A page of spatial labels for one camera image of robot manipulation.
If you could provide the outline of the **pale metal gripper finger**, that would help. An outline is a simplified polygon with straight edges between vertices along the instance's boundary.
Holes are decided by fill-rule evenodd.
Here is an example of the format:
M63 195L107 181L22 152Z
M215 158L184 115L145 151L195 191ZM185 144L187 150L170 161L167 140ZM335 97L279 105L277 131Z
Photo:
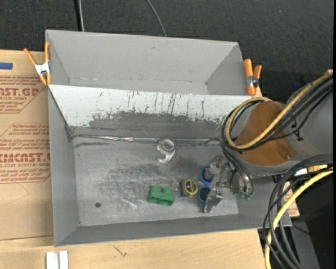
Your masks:
M209 189L203 206L204 213L211 213L212 207L217 206L223 200L223 194L221 189Z
M209 175L220 175L223 172L224 168L225 166L223 163L223 157L218 155L211 161L208 166Z

